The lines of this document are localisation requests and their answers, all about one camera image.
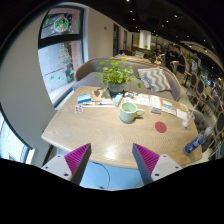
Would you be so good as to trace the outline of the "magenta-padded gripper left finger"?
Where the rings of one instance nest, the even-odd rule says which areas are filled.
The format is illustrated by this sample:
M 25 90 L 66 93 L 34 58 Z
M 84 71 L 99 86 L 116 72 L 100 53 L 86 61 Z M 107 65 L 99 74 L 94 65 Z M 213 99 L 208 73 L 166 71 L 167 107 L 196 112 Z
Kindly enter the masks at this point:
M 54 156 L 42 169 L 79 185 L 90 155 L 91 144 L 88 143 L 71 151 L 65 156 Z

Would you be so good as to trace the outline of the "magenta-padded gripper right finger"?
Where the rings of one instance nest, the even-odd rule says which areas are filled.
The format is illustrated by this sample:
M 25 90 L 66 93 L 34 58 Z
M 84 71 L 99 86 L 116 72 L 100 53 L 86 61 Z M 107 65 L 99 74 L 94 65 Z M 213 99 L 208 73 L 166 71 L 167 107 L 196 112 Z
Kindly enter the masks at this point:
M 145 185 L 182 169 L 182 167 L 167 154 L 158 155 L 136 143 L 133 144 L 132 153 Z

